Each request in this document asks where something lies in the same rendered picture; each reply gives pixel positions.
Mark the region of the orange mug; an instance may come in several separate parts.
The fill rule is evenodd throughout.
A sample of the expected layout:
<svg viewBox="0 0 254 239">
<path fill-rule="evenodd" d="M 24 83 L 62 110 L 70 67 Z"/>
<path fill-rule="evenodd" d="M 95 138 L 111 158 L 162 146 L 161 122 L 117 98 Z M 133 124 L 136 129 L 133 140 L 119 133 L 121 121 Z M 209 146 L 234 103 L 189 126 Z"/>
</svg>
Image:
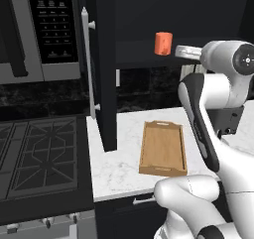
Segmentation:
<svg viewBox="0 0 254 239">
<path fill-rule="evenodd" d="M 155 54 L 158 56 L 168 56 L 172 49 L 173 34 L 159 32 L 155 36 Z"/>
</svg>

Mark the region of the silver microwave oven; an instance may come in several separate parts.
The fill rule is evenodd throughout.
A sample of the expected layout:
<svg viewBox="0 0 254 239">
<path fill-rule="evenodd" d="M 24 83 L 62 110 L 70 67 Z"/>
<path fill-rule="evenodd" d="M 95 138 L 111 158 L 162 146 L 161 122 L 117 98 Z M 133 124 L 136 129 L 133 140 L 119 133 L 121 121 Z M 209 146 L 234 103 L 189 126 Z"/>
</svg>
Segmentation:
<svg viewBox="0 0 254 239">
<path fill-rule="evenodd" d="M 0 84 L 80 78 L 73 0 L 12 0 L 25 53 L 27 76 L 15 77 L 9 63 L 0 0 Z"/>
</svg>

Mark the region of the wooden tray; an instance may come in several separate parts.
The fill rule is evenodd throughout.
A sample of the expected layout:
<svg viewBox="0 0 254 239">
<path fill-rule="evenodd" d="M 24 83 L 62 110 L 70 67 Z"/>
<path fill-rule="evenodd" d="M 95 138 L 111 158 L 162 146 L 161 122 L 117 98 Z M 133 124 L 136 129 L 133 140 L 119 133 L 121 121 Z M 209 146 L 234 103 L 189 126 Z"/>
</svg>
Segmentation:
<svg viewBox="0 0 254 239">
<path fill-rule="evenodd" d="M 170 121 L 144 124 L 139 173 L 161 177 L 188 174 L 182 125 Z"/>
</svg>

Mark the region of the dark cabinet door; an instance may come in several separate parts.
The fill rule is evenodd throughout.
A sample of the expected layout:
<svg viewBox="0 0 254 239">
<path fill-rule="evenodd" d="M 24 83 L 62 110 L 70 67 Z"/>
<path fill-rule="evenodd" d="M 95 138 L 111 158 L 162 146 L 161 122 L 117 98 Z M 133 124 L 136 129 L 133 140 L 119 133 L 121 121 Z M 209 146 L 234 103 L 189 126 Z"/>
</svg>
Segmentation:
<svg viewBox="0 0 254 239">
<path fill-rule="evenodd" d="M 254 0 L 247 0 L 238 37 L 243 41 L 254 44 Z"/>
<path fill-rule="evenodd" d="M 116 52 L 114 0 L 80 0 L 81 10 L 95 22 L 89 30 L 89 46 L 97 125 L 105 152 L 117 149 Z"/>
</svg>

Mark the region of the dark wall cabinet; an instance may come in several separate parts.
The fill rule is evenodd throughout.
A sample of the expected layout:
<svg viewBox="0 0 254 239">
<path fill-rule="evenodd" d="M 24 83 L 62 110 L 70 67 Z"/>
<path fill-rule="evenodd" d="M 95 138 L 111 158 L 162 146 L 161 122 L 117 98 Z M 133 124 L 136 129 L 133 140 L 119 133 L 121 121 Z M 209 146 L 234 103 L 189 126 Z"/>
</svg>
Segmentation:
<svg viewBox="0 0 254 239">
<path fill-rule="evenodd" d="M 115 0 L 116 65 L 123 68 L 181 63 L 154 53 L 158 32 L 173 34 L 172 46 L 203 47 L 210 41 L 240 40 L 247 0 Z"/>
</svg>

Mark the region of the black gas hob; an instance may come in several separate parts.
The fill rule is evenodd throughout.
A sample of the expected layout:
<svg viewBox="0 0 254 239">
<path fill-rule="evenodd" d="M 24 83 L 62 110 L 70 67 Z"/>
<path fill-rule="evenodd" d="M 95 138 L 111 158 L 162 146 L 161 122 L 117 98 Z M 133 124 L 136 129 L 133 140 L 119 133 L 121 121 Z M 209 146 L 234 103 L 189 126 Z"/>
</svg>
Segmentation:
<svg viewBox="0 0 254 239">
<path fill-rule="evenodd" d="M 71 213 L 80 214 L 76 223 Z M 8 234 L 13 223 L 20 227 Z M 0 239 L 95 236 L 86 118 L 0 123 Z"/>
</svg>

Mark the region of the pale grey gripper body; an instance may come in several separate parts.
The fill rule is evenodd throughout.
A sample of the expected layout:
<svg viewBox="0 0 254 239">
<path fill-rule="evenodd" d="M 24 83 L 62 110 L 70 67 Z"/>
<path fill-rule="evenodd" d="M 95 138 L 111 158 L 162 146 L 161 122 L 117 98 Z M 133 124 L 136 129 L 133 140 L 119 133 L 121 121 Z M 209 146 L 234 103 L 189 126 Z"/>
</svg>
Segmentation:
<svg viewBox="0 0 254 239">
<path fill-rule="evenodd" d="M 202 48 L 190 47 L 190 46 L 177 46 L 175 56 L 177 58 L 199 60 L 201 56 Z"/>
</svg>

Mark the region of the dark drawer front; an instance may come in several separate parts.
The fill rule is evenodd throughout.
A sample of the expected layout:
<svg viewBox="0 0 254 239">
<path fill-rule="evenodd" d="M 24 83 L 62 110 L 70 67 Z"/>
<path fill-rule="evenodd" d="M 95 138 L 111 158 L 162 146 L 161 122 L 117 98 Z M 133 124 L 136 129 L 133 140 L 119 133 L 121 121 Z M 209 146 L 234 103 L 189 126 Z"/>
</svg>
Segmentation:
<svg viewBox="0 0 254 239">
<path fill-rule="evenodd" d="M 166 220 L 168 209 L 156 201 L 133 205 L 135 197 L 152 196 L 146 193 L 96 202 L 97 239 L 154 239 Z"/>
</svg>

